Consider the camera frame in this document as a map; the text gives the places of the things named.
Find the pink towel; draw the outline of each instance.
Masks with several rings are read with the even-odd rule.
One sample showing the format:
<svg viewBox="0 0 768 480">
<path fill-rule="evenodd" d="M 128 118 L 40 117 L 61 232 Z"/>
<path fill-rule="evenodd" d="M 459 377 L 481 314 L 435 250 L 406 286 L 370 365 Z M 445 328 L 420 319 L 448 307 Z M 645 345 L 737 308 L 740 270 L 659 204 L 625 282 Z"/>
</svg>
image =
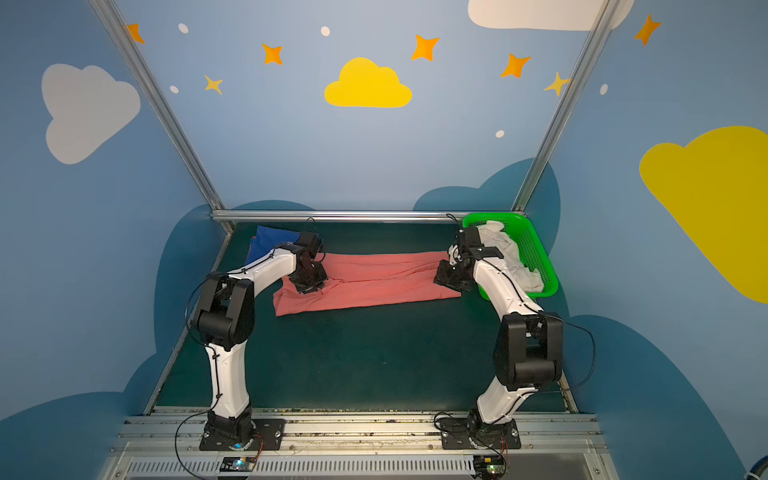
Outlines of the pink towel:
<svg viewBox="0 0 768 480">
<path fill-rule="evenodd" d="M 283 288 L 275 292 L 275 313 L 283 316 L 354 306 L 456 298 L 461 293 L 432 282 L 440 260 L 447 259 L 445 252 L 391 255 L 328 253 L 323 260 L 328 274 L 325 286 L 320 291 L 303 295 L 285 276 Z"/>
</svg>

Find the green basket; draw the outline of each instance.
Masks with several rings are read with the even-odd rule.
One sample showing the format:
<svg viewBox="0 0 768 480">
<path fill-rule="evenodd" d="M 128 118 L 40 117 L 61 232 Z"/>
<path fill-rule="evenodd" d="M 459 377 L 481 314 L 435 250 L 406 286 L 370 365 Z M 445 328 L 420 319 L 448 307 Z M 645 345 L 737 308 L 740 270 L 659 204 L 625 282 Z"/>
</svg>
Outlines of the green basket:
<svg viewBox="0 0 768 480">
<path fill-rule="evenodd" d="M 488 220 L 496 220 L 504 224 L 504 231 L 513 239 L 520 250 L 520 260 L 523 265 L 529 269 L 538 269 L 541 274 L 541 281 L 544 282 L 544 290 L 538 293 L 529 293 L 531 298 L 539 298 L 541 296 L 553 296 L 560 287 L 558 282 L 558 276 L 554 274 L 554 268 L 552 263 L 547 257 L 547 252 L 544 251 L 544 246 L 541 245 L 536 230 L 533 227 L 531 221 L 522 215 L 510 213 L 495 213 L 495 214 L 469 214 L 464 217 L 465 227 L 476 227 L 482 225 Z M 480 295 L 486 300 L 488 294 L 480 288 Z"/>
</svg>

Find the black cable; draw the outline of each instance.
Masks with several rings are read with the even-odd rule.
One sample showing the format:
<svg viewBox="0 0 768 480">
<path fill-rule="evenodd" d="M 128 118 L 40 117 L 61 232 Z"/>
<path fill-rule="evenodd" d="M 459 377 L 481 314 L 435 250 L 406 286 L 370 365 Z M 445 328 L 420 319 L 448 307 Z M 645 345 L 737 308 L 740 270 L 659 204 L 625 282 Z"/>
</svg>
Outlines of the black cable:
<svg viewBox="0 0 768 480">
<path fill-rule="evenodd" d="M 502 473 L 502 475 L 504 475 L 507 472 L 507 467 L 508 466 L 507 466 L 507 461 L 504 458 L 504 456 L 501 453 L 499 453 L 498 450 L 494 449 L 490 445 L 486 445 L 484 442 L 481 442 L 479 439 L 474 437 L 474 434 L 477 433 L 476 430 L 475 431 L 470 430 L 468 425 L 465 425 L 463 423 L 459 423 L 459 425 L 461 427 L 463 427 L 463 429 L 460 430 L 460 431 L 459 430 L 446 430 L 446 429 L 443 429 L 443 428 L 440 427 L 440 425 L 438 425 L 438 421 L 440 420 L 440 419 L 437 418 L 438 415 L 446 415 L 446 416 L 456 420 L 456 418 L 453 415 L 451 415 L 450 413 L 448 413 L 448 412 L 437 412 L 435 414 L 435 416 L 432 418 L 432 424 L 435 426 L 436 429 L 438 429 L 440 432 L 446 432 L 446 433 L 452 433 L 452 434 L 458 433 L 458 434 L 467 435 L 470 439 L 476 441 L 477 443 L 479 443 L 483 447 L 486 447 L 487 449 L 492 450 L 496 455 L 498 455 L 498 457 L 502 460 L 502 463 L 504 464 L 504 472 Z"/>
<path fill-rule="evenodd" d="M 589 330 L 585 329 L 583 326 L 574 325 L 573 323 L 566 322 L 562 318 L 557 318 L 556 316 L 547 315 L 546 313 L 544 313 L 543 310 L 533 310 L 530 306 L 528 306 L 528 304 L 525 303 L 525 301 L 523 300 L 522 295 L 520 294 L 520 292 L 518 291 L 517 286 L 515 285 L 515 282 L 512 281 L 511 278 L 509 278 L 509 275 L 504 273 L 504 271 L 502 269 L 498 268 L 493 263 L 487 261 L 485 258 L 478 258 L 478 257 L 474 257 L 474 258 L 476 260 L 482 260 L 482 261 L 486 262 L 488 265 L 490 265 L 490 266 L 494 267 L 496 270 L 498 270 L 498 272 L 501 275 L 504 275 L 507 278 L 507 280 L 509 280 L 509 283 L 512 284 L 512 288 L 515 289 L 515 293 L 517 293 L 518 298 L 520 299 L 520 303 L 522 303 L 525 306 L 525 308 L 527 308 L 528 310 L 531 310 L 536 315 L 542 315 L 542 316 L 545 316 L 546 318 L 549 318 L 549 319 L 559 320 L 559 321 L 563 322 L 566 325 L 572 326 L 574 328 L 578 328 L 579 330 L 584 330 L 589 335 L 589 338 L 592 341 L 592 362 L 591 362 L 591 365 L 590 365 L 590 368 L 589 368 L 589 373 L 587 374 L 586 378 L 581 380 L 576 385 L 574 385 L 572 387 L 569 387 L 567 389 L 551 390 L 551 391 L 548 391 L 548 392 L 538 392 L 538 393 L 563 393 L 563 392 L 570 392 L 571 390 L 577 389 L 578 387 L 584 385 L 592 377 L 592 373 L 594 373 L 595 361 L 597 360 L 597 357 L 598 357 L 598 346 L 597 346 L 597 343 L 594 341 L 594 335 L 592 335 L 592 332 L 590 332 Z"/>
<path fill-rule="evenodd" d="M 320 252 L 318 252 L 318 253 L 322 253 L 323 254 L 323 258 L 321 258 L 320 260 L 315 260 L 315 261 L 317 263 L 322 263 L 323 261 L 325 261 L 326 257 L 328 256 L 328 253 L 326 252 L 326 250 L 323 248 L 322 245 L 320 246 Z"/>
<path fill-rule="evenodd" d="M 451 220 L 455 221 L 458 225 L 458 228 L 464 228 L 464 225 L 460 221 L 458 221 L 458 218 L 455 217 L 453 214 L 445 214 L 446 217 L 450 218 Z"/>
<path fill-rule="evenodd" d="M 195 478 L 199 478 L 200 480 L 207 480 L 206 478 L 203 478 L 199 475 L 194 474 L 190 469 L 187 468 L 187 466 L 184 464 L 184 462 L 181 461 L 181 457 L 179 456 L 179 430 L 181 430 L 181 426 L 187 422 L 187 420 L 196 417 L 198 415 L 203 415 L 208 412 L 212 412 L 216 406 L 219 404 L 219 399 L 221 398 L 221 388 L 219 387 L 219 355 L 216 353 L 216 350 L 210 346 L 210 345 L 204 345 L 205 348 L 210 349 L 214 355 L 211 357 L 214 361 L 214 370 L 216 372 L 216 401 L 214 402 L 214 405 L 211 406 L 208 410 L 204 412 L 195 413 L 193 415 L 189 415 L 187 418 L 181 421 L 178 427 L 176 427 L 176 433 L 174 434 L 174 451 L 176 452 L 176 460 L 179 461 L 179 465 L 181 465 L 181 468 L 187 471 L 188 474 L 192 475 Z"/>
<path fill-rule="evenodd" d="M 317 231 L 317 220 L 312 217 L 307 217 L 306 220 L 304 220 L 304 226 L 301 227 L 302 231 L 306 231 L 306 225 L 310 222 L 310 220 L 312 221 L 313 231 Z"/>
<path fill-rule="evenodd" d="M 192 293 L 190 294 L 189 298 L 187 299 L 187 306 L 184 307 L 184 326 L 187 328 L 187 336 L 189 336 L 192 340 L 194 340 L 195 343 L 205 346 L 205 343 L 202 343 L 200 340 L 196 339 L 192 335 L 192 330 L 190 329 L 190 302 L 192 301 L 192 297 L 195 293 L 200 289 L 201 286 L 203 286 L 203 283 L 205 283 L 205 280 L 200 282 L 196 287 L 194 287 L 194 290 L 192 290 Z"/>
<path fill-rule="evenodd" d="M 276 249 L 277 249 L 277 245 L 274 245 L 272 247 L 272 251 L 270 252 L 270 255 L 267 258 L 265 258 L 264 260 L 261 260 L 260 262 L 256 262 L 253 265 L 248 266 L 247 268 L 242 266 L 240 268 L 239 272 L 228 272 L 228 273 L 226 273 L 226 275 L 239 275 L 241 273 L 247 272 L 248 270 L 250 270 L 252 268 L 256 268 L 257 266 L 261 265 L 262 263 L 266 262 L 267 260 L 274 258 L 275 257 L 275 250 Z"/>
</svg>

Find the white cloud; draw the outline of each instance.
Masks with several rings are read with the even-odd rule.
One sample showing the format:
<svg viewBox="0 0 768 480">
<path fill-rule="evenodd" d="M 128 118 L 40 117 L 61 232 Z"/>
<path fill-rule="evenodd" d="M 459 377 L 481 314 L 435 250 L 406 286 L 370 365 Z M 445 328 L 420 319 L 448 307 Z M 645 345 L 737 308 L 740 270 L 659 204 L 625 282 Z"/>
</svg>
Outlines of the white cloud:
<svg viewBox="0 0 768 480">
<path fill-rule="evenodd" d="M 91 65 L 51 65 L 43 74 L 43 101 L 53 121 L 45 141 L 63 164 L 76 164 L 128 125 L 141 107 L 133 85 Z"/>
<path fill-rule="evenodd" d="M 627 17 L 634 0 L 621 0 L 611 28 Z M 486 28 L 591 30 L 603 0 L 469 0 L 470 19 Z"/>
</svg>

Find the orange star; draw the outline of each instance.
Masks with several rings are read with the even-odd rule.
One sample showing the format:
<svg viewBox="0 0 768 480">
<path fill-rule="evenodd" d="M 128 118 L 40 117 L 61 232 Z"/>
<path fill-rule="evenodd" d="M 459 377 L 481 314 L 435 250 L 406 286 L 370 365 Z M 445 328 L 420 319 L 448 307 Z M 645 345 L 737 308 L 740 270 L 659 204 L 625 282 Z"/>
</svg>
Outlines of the orange star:
<svg viewBox="0 0 768 480">
<path fill-rule="evenodd" d="M 506 77 L 507 75 L 514 75 L 517 78 L 520 78 L 520 75 L 523 74 L 523 67 L 525 66 L 525 62 L 530 60 L 531 57 L 526 58 L 517 58 L 512 54 L 509 54 L 509 65 L 507 65 L 507 69 L 504 70 L 504 73 L 502 73 L 502 77 Z"/>
<path fill-rule="evenodd" d="M 208 86 L 205 87 L 205 89 L 206 90 L 215 90 L 215 91 L 219 92 L 219 95 L 221 95 L 221 89 L 219 88 L 219 84 L 223 80 L 216 80 L 216 81 L 214 81 L 214 80 L 211 80 L 210 78 L 208 78 L 208 75 L 205 75 L 205 79 L 208 80 Z"/>
<path fill-rule="evenodd" d="M 554 91 L 557 92 L 558 97 L 559 97 L 560 96 L 560 92 L 561 92 L 561 90 L 563 88 L 563 85 L 567 84 L 569 81 L 571 81 L 570 78 L 566 78 L 565 80 L 563 80 L 562 78 L 560 78 L 560 72 L 557 72 L 556 74 L 554 74 L 554 83 L 552 85 L 546 87 L 544 89 L 544 91 L 554 90 Z"/>
<path fill-rule="evenodd" d="M 125 25 L 128 27 L 128 31 L 131 33 L 131 37 L 134 38 L 135 41 L 139 43 L 144 43 L 144 39 L 139 35 L 139 24 L 134 23 L 133 25 Z"/>
<path fill-rule="evenodd" d="M 264 47 L 264 51 L 266 52 L 266 58 L 264 58 L 264 64 L 268 63 L 276 63 L 278 65 L 282 65 L 283 61 L 280 60 L 280 50 L 283 50 L 283 47 L 267 47 L 265 43 L 261 44 L 262 47 Z"/>
<path fill-rule="evenodd" d="M 648 19 L 645 21 L 645 25 L 643 25 L 643 28 L 634 37 L 642 40 L 643 46 L 648 45 L 648 39 L 650 38 L 651 34 L 654 33 L 654 30 L 659 28 L 659 26 L 661 26 L 661 22 L 654 22 L 650 19 L 650 15 L 648 15 Z"/>
<path fill-rule="evenodd" d="M 417 58 L 426 58 L 427 60 L 432 61 L 432 49 L 435 48 L 435 44 L 438 40 L 439 38 L 425 40 L 424 38 L 421 38 L 419 35 L 417 35 L 416 51 L 413 52 L 411 60 L 416 60 Z"/>
</svg>

